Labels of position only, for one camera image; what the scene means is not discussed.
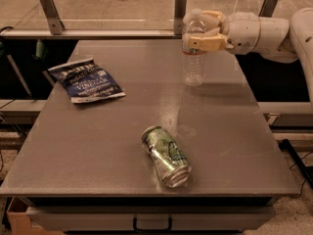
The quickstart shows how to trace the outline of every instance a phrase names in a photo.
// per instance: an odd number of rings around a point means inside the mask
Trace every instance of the floor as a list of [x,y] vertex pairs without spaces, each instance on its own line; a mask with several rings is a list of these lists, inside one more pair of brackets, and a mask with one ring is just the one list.
[[[188,0],[187,11],[193,8],[219,10],[226,16],[244,11],[259,13],[264,0]],[[173,24],[173,0],[55,0],[66,28],[127,28],[169,29]],[[312,6],[313,0],[279,0],[273,17],[289,19],[297,10]],[[38,0],[0,0],[0,27],[11,25],[20,29],[47,28]],[[1,132],[1,138],[15,138],[17,133]],[[284,135],[276,135],[277,140]],[[313,165],[312,146],[298,150],[307,165]],[[0,154],[0,179],[6,176],[17,155],[16,150],[2,150]],[[245,235],[310,235],[313,232],[313,189],[305,182],[293,160],[282,152],[299,188],[298,198],[282,198],[275,204],[277,215],[258,230]],[[3,209],[4,199],[0,199]],[[0,234],[11,234],[3,226]]]

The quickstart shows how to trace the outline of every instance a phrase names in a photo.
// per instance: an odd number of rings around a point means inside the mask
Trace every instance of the black drawer handle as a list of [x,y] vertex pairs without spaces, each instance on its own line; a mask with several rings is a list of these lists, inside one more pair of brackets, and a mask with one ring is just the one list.
[[172,218],[168,218],[168,227],[165,229],[140,229],[137,227],[137,217],[134,217],[133,219],[133,228],[137,232],[164,232],[164,231],[170,231],[172,229]]

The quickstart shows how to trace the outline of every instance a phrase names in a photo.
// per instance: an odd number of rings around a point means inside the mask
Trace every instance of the cardboard box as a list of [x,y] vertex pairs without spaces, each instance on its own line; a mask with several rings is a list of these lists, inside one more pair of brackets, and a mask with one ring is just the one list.
[[25,203],[18,198],[13,198],[7,210],[12,235],[63,235],[62,231],[46,231],[42,227],[33,226],[26,215],[26,210]]

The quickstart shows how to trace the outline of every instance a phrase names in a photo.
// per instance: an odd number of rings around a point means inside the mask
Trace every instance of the clear water bottle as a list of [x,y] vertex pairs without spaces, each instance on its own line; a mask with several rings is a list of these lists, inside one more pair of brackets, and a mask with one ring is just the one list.
[[184,80],[187,85],[198,86],[203,83],[206,66],[206,52],[188,47],[189,34],[205,33],[205,23],[201,20],[201,9],[194,9],[183,28]]

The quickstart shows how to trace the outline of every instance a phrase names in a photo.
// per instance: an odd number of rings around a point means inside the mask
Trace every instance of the crushed can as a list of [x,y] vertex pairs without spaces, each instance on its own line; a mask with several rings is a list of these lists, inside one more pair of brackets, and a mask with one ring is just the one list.
[[166,187],[177,187],[187,181],[192,168],[167,130],[161,126],[149,127],[142,134],[142,143]]

